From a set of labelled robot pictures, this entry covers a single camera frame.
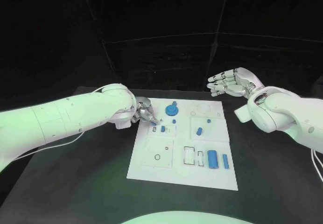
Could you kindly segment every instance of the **cable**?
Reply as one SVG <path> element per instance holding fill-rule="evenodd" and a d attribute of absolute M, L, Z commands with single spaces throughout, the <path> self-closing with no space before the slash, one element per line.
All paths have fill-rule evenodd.
<path fill-rule="evenodd" d="M 316 163 L 315 163 L 315 157 L 314 157 L 314 154 L 315 154 L 315 157 L 316 157 L 316 159 L 319 160 L 319 162 L 321 162 L 321 164 L 322 164 L 322 161 L 321 161 L 321 159 L 319 159 L 319 157 L 318 157 L 318 155 L 316 155 L 316 152 L 315 152 L 315 150 L 312 149 L 312 162 L 314 162 L 314 165 L 315 165 L 318 174 L 319 174 L 321 179 L 322 179 L 322 182 L 323 182 L 323 177 L 322 177 L 322 173 L 321 173 L 319 168 L 318 168 Z"/>
<path fill-rule="evenodd" d="M 83 134 L 84 134 L 84 132 L 81 133 L 81 135 L 79 136 L 79 138 L 77 138 L 74 141 L 71 141 L 71 142 L 68 142 L 68 143 L 66 143 L 66 144 L 57 145 L 57 146 L 51 146 L 51 147 L 47 147 L 47 148 L 43 148 L 43 149 L 40 149 L 38 151 L 35 151 L 35 152 L 32 152 L 32 153 L 30 153 L 30 154 L 27 154 L 27 155 L 24 155 L 24 156 L 21 156 L 21 157 L 18 157 L 14 161 L 17 161 L 17 160 L 22 159 L 24 157 L 27 157 L 27 156 L 30 156 L 30 155 L 32 155 L 32 154 L 41 152 L 41 151 L 45 150 L 45 149 L 55 148 L 55 147 L 60 147 L 60 146 L 66 146 L 66 145 L 74 143 L 74 142 L 80 139 L 80 137 L 83 136 Z"/>

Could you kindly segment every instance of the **white pegboard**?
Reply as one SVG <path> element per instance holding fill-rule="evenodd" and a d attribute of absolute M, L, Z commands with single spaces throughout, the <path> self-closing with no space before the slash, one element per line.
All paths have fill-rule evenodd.
<path fill-rule="evenodd" d="M 152 123 L 141 123 L 128 178 L 239 190 L 223 103 L 184 99 L 151 100 L 155 116 L 164 121 L 155 131 Z M 169 116 L 165 109 L 174 101 L 180 113 Z M 194 165 L 185 164 L 185 147 L 194 147 L 194 154 L 190 150 L 187 152 L 190 163 L 195 158 Z M 210 168 L 208 150 L 218 153 L 218 169 Z M 224 154 L 229 156 L 230 169 L 224 168 Z"/>

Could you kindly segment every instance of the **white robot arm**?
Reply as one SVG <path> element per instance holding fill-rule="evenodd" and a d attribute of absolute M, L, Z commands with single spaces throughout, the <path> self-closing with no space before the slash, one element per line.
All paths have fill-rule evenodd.
<path fill-rule="evenodd" d="M 213 96 L 229 93 L 246 96 L 249 103 L 236 110 L 242 122 L 253 120 L 266 131 L 286 132 L 298 143 L 323 153 L 323 100 L 301 98 L 293 92 L 265 87 L 260 79 L 244 68 L 213 76 L 208 88 Z"/>
<path fill-rule="evenodd" d="M 107 122 L 117 129 L 130 127 L 141 119 L 159 124 L 148 98 L 136 98 L 122 84 L 100 89 L 102 92 L 0 112 L 0 171 L 34 148 Z"/>

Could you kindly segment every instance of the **table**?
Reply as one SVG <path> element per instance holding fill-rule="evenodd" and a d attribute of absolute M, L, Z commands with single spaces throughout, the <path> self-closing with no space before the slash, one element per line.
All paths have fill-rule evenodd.
<path fill-rule="evenodd" d="M 76 94 L 94 89 L 80 87 Z M 323 222 L 323 184 L 311 149 L 288 134 L 266 133 L 253 122 L 240 122 L 234 110 L 246 98 L 132 92 L 151 98 L 223 101 L 240 191 L 126 179 L 139 123 L 122 130 L 109 123 L 73 144 L 34 156 L 0 208 L 0 223 L 117 224 L 171 210 L 210 212 L 256 224 Z"/>

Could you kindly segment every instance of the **black backdrop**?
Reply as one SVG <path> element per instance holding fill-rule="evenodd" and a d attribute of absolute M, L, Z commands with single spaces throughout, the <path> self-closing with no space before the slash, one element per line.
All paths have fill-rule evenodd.
<path fill-rule="evenodd" d="M 0 111 L 116 82 L 207 91 L 208 76 L 237 67 L 311 96 L 321 16 L 311 0 L 4 0 Z M 0 173 L 0 202 L 28 162 Z"/>

